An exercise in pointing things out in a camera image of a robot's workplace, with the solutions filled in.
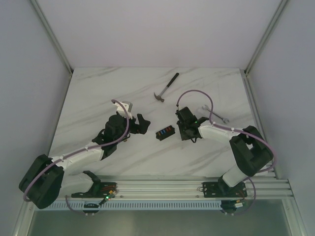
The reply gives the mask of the black fuse box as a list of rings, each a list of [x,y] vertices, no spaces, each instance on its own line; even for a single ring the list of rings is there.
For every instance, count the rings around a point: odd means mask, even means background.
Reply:
[[[158,139],[159,141],[163,141],[166,138],[168,138],[174,134],[175,134],[175,128],[172,125],[170,125],[164,129],[158,131],[156,133],[156,139]]]

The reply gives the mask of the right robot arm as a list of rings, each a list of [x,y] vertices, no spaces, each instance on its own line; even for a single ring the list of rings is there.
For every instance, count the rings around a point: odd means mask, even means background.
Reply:
[[[236,164],[215,183],[214,191],[223,197],[234,197],[244,180],[263,172],[263,167],[274,159],[271,147],[254,126],[234,129],[215,122],[202,125],[206,118],[179,119],[177,125],[183,141],[213,139],[230,144]]]

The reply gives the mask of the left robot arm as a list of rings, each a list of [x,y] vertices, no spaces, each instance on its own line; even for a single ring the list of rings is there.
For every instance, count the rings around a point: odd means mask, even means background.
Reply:
[[[87,146],[76,150],[73,155],[38,156],[18,186],[24,193],[24,200],[44,209],[57,198],[72,194],[83,193],[90,198],[98,196],[100,179],[87,166],[109,157],[131,134],[144,135],[150,124],[141,114],[130,119],[115,114]]]

